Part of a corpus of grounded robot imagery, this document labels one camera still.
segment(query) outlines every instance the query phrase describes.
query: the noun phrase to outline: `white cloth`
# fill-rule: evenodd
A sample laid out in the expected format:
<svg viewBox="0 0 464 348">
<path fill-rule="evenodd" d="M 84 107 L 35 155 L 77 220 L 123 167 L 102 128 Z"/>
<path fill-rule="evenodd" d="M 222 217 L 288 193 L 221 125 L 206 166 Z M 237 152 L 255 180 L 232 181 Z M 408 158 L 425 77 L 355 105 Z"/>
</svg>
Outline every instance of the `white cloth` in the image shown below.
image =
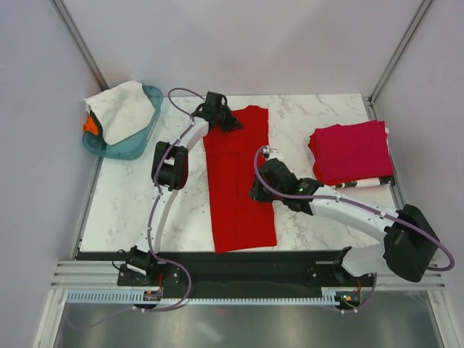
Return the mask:
<svg viewBox="0 0 464 348">
<path fill-rule="evenodd" d="M 128 81 L 84 99 L 87 112 L 95 114 L 103 128 L 103 139 L 114 145 L 141 131 L 150 123 L 154 107 L 142 84 Z"/>
</svg>

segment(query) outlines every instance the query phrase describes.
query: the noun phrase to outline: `white marble surface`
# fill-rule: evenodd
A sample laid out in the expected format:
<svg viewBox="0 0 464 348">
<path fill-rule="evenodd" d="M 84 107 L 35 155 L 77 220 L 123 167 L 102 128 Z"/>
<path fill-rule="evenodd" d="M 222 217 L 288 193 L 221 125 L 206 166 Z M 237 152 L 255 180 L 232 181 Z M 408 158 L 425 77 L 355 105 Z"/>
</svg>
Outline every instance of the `white marble surface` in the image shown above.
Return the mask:
<svg viewBox="0 0 464 348">
<path fill-rule="evenodd" d="M 231 109 L 250 104 L 269 109 L 269 142 L 285 157 L 297 177 L 313 177 L 309 135 L 316 128 L 348 125 L 368 120 L 359 94 L 298 96 L 228 96 Z M 193 111 L 199 99 L 176 98 L 179 106 Z M 188 124 L 188 118 L 166 99 L 162 114 L 145 152 L 134 161 L 105 159 L 96 185 L 80 250 L 109 252 L 129 249 L 146 230 L 154 188 L 150 178 L 155 144 L 172 141 Z M 161 249 L 165 251 L 213 251 L 207 169 L 201 142 L 191 151 L 189 177 L 167 219 Z M 345 194 L 376 205 L 393 207 L 388 187 L 347 188 Z M 292 212 L 273 203 L 278 245 L 254 250 L 315 250 L 363 247 L 376 243 L 364 233 L 341 223 Z"/>
</svg>

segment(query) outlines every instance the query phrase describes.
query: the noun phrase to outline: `white wall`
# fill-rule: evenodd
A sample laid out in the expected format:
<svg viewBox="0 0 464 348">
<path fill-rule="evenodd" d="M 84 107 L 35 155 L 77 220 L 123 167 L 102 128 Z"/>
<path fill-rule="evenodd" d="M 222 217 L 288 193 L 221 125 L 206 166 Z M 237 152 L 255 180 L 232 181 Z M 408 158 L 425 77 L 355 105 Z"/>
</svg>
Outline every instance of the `white wall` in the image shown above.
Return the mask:
<svg viewBox="0 0 464 348">
<path fill-rule="evenodd" d="M 456 258 L 444 278 L 462 324 L 463 19 L 462 0 L 435 1 L 377 103 L 407 201 L 423 210 Z"/>
<path fill-rule="evenodd" d="M 64 0 L 110 86 L 372 92 L 421 0 Z"/>
<path fill-rule="evenodd" d="M 83 209 L 82 99 L 98 90 L 48 0 L 3 1 L 0 47 L 0 346 L 26 348 Z"/>
</svg>

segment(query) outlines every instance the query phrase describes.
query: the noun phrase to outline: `folded red towel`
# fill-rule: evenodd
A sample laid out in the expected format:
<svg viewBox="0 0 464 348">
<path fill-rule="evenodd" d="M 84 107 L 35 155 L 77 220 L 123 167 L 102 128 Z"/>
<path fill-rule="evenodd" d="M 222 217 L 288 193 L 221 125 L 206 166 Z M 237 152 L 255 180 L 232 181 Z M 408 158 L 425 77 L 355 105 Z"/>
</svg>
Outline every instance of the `folded red towel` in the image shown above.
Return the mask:
<svg viewBox="0 0 464 348">
<path fill-rule="evenodd" d="M 386 136 L 383 121 L 316 129 L 308 144 L 315 177 L 332 186 L 393 175 Z"/>
<path fill-rule="evenodd" d="M 277 245 L 272 204 L 248 196 L 254 154 L 269 144 L 268 110 L 250 106 L 233 114 L 243 129 L 224 133 L 216 127 L 204 137 L 216 252 Z"/>
</svg>

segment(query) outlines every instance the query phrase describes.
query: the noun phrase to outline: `blue plastic basket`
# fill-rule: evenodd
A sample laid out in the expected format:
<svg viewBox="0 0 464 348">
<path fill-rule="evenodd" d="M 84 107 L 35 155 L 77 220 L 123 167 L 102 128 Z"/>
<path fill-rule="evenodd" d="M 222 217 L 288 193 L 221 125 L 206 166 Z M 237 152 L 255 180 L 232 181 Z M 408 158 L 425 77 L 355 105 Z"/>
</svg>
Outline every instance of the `blue plastic basket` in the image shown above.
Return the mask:
<svg viewBox="0 0 464 348">
<path fill-rule="evenodd" d="M 82 144 L 87 150 L 97 156 L 115 158 L 117 160 L 134 160 L 144 153 L 158 118 L 160 118 L 163 95 L 156 87 L 143 85 L 142 88 L 154 106 L 154 114 L 150 124 L 126 140 L 111 146 L 105 143 L 103 138 L 89 132 L 84 132 Z"/>
</svg>

